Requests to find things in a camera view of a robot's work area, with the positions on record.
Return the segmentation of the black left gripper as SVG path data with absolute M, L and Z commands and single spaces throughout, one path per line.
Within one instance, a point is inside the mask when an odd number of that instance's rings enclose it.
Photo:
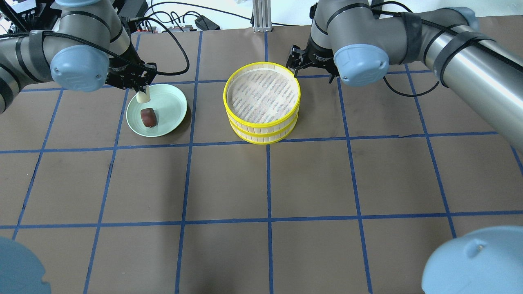
M 156 73 L 127 64 L 117 58 L 110 58 L 107 84 L 118 89 L 133 89 L 137 93 L 143 92 L 146 98 L 150 98 L 149 85 L 155 76 Z

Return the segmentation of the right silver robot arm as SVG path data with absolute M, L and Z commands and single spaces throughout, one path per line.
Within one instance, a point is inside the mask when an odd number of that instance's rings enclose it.
M 305 49 L 286 67 L 317 67 L 348 86 L 384 78 L 390 65 L 423 62 L 515 149 L 522 150 L 522 59 L 482 34 L 466 7 L 388 12 L 366 0 L 320 0 L 311 7 Z M 422 274 L 426 294 L 521 294 L 522 226 L 477 229 L 439 246 Z

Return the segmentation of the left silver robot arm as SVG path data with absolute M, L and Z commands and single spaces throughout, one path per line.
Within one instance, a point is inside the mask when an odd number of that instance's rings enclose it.
M 110 0 L 1 39 L 1 292 L 83 294 L 123 108 L 153 80 Z

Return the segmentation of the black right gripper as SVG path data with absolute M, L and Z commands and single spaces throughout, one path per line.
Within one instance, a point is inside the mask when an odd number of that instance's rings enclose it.
M 299 70 L 309 67 L 323 69 L 328 72 L 329 84 L 332 84 L 333 80 L 340 76 L 334 62 L 333 50 L 319 46 L 312 39 L 308 39 L 304 49 L 293 45 L 286 60 L 286 68 L 293 71 L 294 78 L 297 78 Z

